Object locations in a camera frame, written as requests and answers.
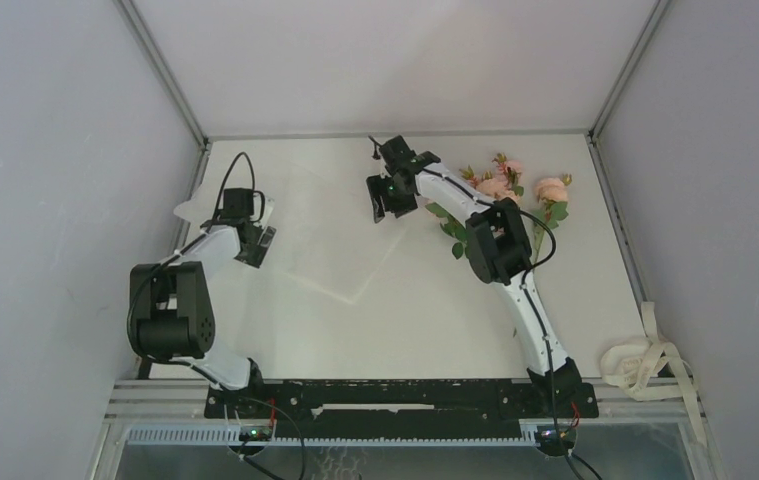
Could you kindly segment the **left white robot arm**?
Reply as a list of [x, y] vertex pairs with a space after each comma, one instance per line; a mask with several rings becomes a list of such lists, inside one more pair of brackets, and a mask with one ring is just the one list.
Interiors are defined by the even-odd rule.
[[216, 337], [208, 282], [224, 266], [260, 268], [276, 234], [273, 206], [255, 189], [227, 188], [218, 195], [200, 234], [158, 263], [130, 272], [127, 338], [135, 354], [154, 364], [186, 366], [245, 417], [260, 414], [268, 394], [257, 363]]

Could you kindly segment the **pink fake flower stem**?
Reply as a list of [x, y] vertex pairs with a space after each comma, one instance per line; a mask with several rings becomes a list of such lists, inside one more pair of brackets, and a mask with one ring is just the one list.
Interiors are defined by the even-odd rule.
[[455, 259], [467, 256], [467, 233], [465, 221], [478, 201], [489, 203], [489, 197], [481, 191], [481, 184], [489, 178], [478, 175], [470, 166], [453, 173], [443, 165], [428, 168], [433, 174], [426, 173], [427, 192], [421, 196], [425, 199], [425, 208], [440, 222], [441, 230], [448, 235], [453, 245], [451, 253]]
[[493, 169], [478, 177], [475, 189], [494, 200], [508, 199], [520, 205], [524, 194], [524, 187], [520, 184], [520, 163], [509, 159], [504, 153], [497, 153], [491, 163]]
[[573, 177], [571, 174], [546, 177], [539, 180], [533, 189], [538, 202], [538, 207], [534, 211], [534, 214], [551, 230], [557, 228], [569, 216], [567, 211], [569, 202], [568, 187], [572, 182]]

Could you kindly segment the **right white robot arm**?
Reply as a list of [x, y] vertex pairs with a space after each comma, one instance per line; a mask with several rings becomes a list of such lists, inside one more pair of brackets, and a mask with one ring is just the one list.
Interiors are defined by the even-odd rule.
[[560, 415], [573, 400], [582, 376], [561, 345], [535, 284], [538, 262], [525, 222], [544, 222], [511, 199], [487, 195], [449, 170], [430, 151], [415, 152], [401, 136], [374, 142], [372, 157], [383, 172], [367, 178], [375, 222], [400, 218], [419, 206], [436, 206], [462, 227], [461, 255], [475, 277], [492, 285], [510, 306], [519, 335], [534, 406], [547, 416]]

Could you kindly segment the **translucent white wrapping paper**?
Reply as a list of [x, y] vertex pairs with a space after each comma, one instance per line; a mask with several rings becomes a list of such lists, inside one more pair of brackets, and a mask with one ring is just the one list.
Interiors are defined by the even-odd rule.
[[258, 187], [276, 205], [270, 225], [278, 232], [260, 268], [239, 263], [223, 268], [212, 282], [217, 306], [272, 308], [285, 304], [335, 302], [367, 305], [404, 295], [411, 269], [405, 263], [410, 221], [376, 224], [364, 185], [369, 163], [352, 166], [312, 163], [254, 153], [230, 168], [215, 158], [202, 183], [174, 214], [198, 226], [209, 218], [225, 174], [226, 186]]

